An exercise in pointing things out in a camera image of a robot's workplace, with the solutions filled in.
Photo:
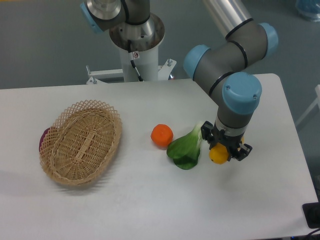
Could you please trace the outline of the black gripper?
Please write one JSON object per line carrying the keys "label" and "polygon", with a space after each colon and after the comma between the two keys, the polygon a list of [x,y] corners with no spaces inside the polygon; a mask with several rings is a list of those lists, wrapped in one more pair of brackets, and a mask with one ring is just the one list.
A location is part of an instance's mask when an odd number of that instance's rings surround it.
{"label": "black gripper", "polygon": [[228,136],[224,130],[218,130],[212,123],[205,121],[200,128],[202,139],[209,144],[209,150],[218,145],[225,146],[228,150],[229,162],[231,159],[242,161],[252,151],[253,147],[247,143],[242,144],[243,134]]}

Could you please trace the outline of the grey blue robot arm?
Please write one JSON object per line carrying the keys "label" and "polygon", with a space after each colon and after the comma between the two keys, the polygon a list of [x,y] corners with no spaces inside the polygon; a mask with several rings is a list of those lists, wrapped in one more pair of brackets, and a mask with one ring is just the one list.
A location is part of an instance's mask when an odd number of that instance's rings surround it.
{"label": "grey blue robot arm", "polygon": [[[279,38],[271,25],[255,23],[239,0],[206,0],[204,5],[226,42],[215,50],[195,46],[183,68],[218,106],[215,122],[200,128],[211,160],[217,164],[241,161],[252,150],[243,136],[262,94],[260,81],[245,69],[270,56]],[[151,13],[148,0],[85,0],[80,9],[95,33],[109,31],[119,49],[126,82],[160,79],[158,46],[165,28]]]}

